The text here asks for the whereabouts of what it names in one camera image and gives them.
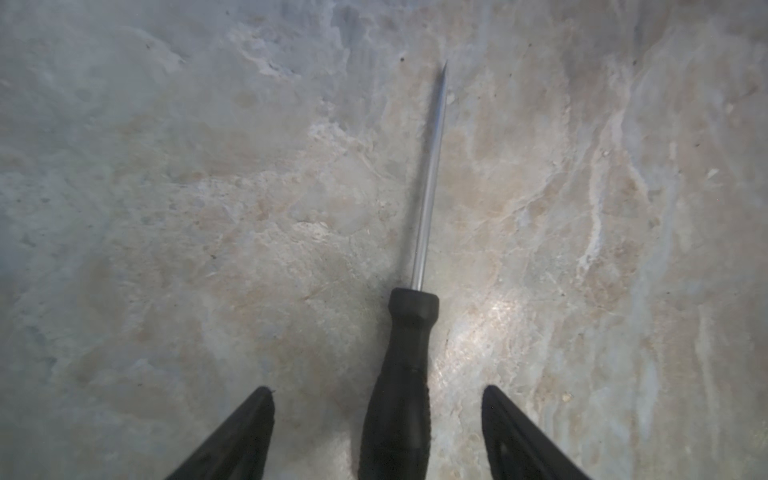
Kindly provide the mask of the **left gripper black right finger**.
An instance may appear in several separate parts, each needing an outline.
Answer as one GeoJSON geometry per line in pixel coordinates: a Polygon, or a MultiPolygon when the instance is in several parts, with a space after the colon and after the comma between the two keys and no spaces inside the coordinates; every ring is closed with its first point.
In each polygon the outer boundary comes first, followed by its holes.
{"type": "Polygon", "coordinates": [[[483,392],[481,423],[493,479],[589,479],[495,385],[483,392]]]}

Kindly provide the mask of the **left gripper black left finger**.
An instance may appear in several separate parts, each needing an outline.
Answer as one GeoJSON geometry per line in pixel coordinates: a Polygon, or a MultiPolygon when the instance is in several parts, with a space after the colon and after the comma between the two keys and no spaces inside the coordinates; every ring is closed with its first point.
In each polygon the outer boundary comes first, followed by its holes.
{"type": "Polygon", "coordinates": [[[274,423],[272,391],[260,386],[167,479],[262,479],[274,423]]]}

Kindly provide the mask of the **black-handled steel screwdriver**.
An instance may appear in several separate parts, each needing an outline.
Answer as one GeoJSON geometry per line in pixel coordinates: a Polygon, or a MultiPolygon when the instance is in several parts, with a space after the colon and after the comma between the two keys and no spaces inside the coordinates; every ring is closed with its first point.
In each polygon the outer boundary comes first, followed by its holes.
{"type": "Polygon", "coordinates": [[[395,288],[388,301],[392,327],[364,420],[360,479],[424,479],[431,445],[428,388],[429,342],[440,301],[423,289],[430,240],[449,68],[437,77],[426,172],[419,208],[411,283],[395,288]]]}

